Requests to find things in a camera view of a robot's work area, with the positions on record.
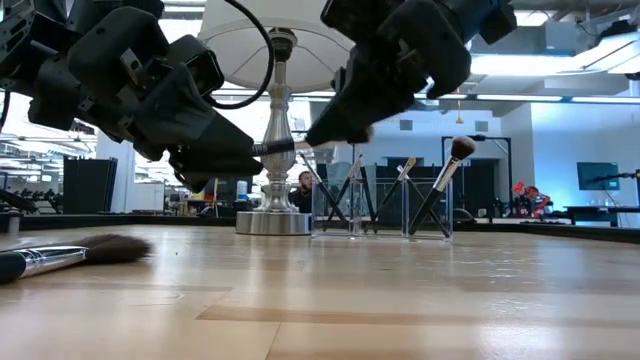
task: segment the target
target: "screen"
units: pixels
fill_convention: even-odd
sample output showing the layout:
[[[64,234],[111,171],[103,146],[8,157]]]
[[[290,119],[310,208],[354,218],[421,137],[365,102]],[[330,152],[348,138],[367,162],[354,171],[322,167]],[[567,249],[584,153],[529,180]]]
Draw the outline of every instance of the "screen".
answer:
[[[616,174],[619,174],[617,163],[578,163],[580,190],[620,190],[620,179],[595,180],[598,177]]]

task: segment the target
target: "silver lamp base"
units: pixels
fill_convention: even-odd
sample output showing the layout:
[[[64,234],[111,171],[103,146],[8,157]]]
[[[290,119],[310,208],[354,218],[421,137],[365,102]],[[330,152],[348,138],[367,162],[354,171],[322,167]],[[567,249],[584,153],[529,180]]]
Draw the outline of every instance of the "silver lamp base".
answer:
[[[311,235],[311,214],[238,212],[236,233],[243,235]]]

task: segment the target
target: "black robotic arm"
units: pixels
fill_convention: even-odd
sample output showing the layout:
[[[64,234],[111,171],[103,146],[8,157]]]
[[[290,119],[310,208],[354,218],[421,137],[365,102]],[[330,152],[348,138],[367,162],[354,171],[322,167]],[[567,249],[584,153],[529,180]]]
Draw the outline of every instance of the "black robotic arm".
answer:
[[[4,4],[0,86],[33,98],[31,122],[68,130],[78,118],[149,160],[168,151],[195,191],[211,177],[262,170],[253,140],[214,109],[224,83],[215,54],[190,35],[169,44],[160,0],[75,0],[69,16],[64,3]],[[408,109],[428,77],[431,98],[455,90],[469,76],[464,43],[478,32],[492,43],[516,26],[506,0],[329,0],[321,19],[355,46],[308,133],[312,146],[366,141],[368,127]]]

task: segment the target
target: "lamp stand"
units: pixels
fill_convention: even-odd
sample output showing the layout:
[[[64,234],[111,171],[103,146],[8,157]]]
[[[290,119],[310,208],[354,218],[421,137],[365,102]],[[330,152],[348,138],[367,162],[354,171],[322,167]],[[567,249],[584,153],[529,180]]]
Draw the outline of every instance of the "lamp stand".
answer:
[[[290,29],[274,28],[269,31],[275,50],[273,83],[269,87],[271,116],[264,142],[291,138],[289,119],[289,98],[291,90],[286,84],[287,60],[291,57],[297,38]],[[287,171],[296,161],[295,151],[263,156],[261,158],[268,171],[269,185],[264,203],[254,211],[238,212],[236,233],[248,235],[309,235],[311,234],[311,214],[302,214],[289,202],[290,187]]]

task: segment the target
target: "table surface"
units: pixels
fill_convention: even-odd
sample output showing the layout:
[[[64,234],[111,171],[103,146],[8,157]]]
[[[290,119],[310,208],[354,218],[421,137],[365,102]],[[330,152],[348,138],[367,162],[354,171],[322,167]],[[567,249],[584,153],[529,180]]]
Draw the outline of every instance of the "table surface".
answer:
[[[0,359],[640,359],[640,247],[524,234],[249,237],[126,226],[148,261],[0,287]]]

